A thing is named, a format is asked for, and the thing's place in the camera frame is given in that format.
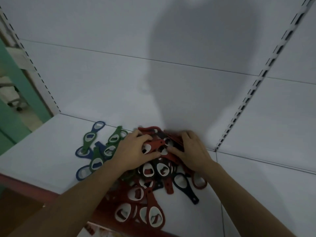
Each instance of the left hand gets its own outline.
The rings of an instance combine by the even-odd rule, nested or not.
[[[134,130],[119,143],[112,160],[117,163],[121,171],[125,172],[160,157],[160,152],[152,152],[146,155],[142,153],[142,146],[148,140],[152,140],[150,135],[142,135],[139,130]]]

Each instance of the forearm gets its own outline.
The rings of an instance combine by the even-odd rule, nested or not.
[[[114,160],[105,162],[98,171],[60,195],[9,236],[77,236],[122,173]]]
[[[210,183],[242,237],[294,236],[218,163],[208,162],[202,175]]]

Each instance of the pile of bottle openers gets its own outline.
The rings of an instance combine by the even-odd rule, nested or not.
[[[77,171],[78,180],[85,179],[99,169],[105,161],[111,159],[119,142],[127,135],[127,131],[119,126],[105,145],[96,142],[92,151],[90,145],[95,140],[97,132],[104,126],[104,122],[96,122],[92,130],[84,135],[83,146],[76,151],[76,156],[91,160],[89,165],[83,166]],[[197,176],[177,156],[167,151],[168,146],[174,146],[180,151],[184,150],[180,136],[162,131],[156,126],[139,127],[138,129],[143,135],[148,134],[153,137],[151,141],[144,143],[142,152],[149,154],[159,151],[161,156],[137,169],[125,172],[108,191],[100,203],[100,207],[105,207],[119,223],[134,222],[161,229],[165,224],[165,216],[155,199],[154,191],[165,188],[168,194],[173,194],[174,184],[191,199],[193,204],[197,204],[199,199],[192,191],[188,178],[191,178],[193,186],[200,190],[207,186],[207,181]],[[184,173],[177,172],[179,165],[182,166]]]

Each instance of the white shelf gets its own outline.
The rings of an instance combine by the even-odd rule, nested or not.
[[[316,84],[315,20],[313,3],[267,76]]]
[[[58,194],[65,192],[78,182],[77,170],[90,162],[76,157],[75,151],[92,125],[62,114],[53,117],[0,156],[0,173]],[[114,130],[104,127],[95,142],[105,144]],[[215,153],[210,154],[216,160]],[[220,201],[210,186],[204,190],[193,187],[200,199],[197,205],[176,187],[173,189],[173,195],[164,189],[155,191],[166,217],[162,230],[183,237],[223,236]]]
[[[20,39],[259,75],[303,2],[1,0],[1,7]]]
[[[214,149],[255,76],[23,41],[63,114],[191,129]]]
[[[316,172],[316,85],[265,78],[219,151]]]
[[[218,163],[296,236],[315,236],[316,175],[217,152]],[[239,234],[223,211],[225,236]]]

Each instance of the hand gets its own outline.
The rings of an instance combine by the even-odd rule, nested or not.
[[[175,147],[168,147],[167,150],[178,156],[187,167],[198,173],[203,173],[209,164],[215,163],[202,141],[193,131],[184,131],[181,135],[184,152]]]
[[[134,130],[119,143],[112,160],[116,161],[121,171],[125,172],[160,157],[160,152],[152,152],[146,155],[142,153],[142,146],[148,140],[152,140],[150,135],[142,135],[139,130]]]

